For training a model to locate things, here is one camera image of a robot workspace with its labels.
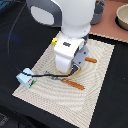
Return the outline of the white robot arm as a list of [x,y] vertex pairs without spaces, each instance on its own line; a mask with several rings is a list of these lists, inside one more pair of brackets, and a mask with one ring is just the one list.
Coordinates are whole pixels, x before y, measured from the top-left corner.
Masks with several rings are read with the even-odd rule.
[[55,63],[66,73],[72,65],[82,66],[96,0],[26,0],[33,18],[44,25],[60,27]]

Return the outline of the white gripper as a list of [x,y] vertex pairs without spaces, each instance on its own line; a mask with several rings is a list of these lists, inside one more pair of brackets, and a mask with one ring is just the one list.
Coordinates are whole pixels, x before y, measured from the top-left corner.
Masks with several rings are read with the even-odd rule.
[[83,65],[89,52],[86,46],[87,40],[87,36],[69,38],[62,32],[58,34],[58,40],[54,47],[55,63],[58,71],[67,73],[71,67],[80,68]]

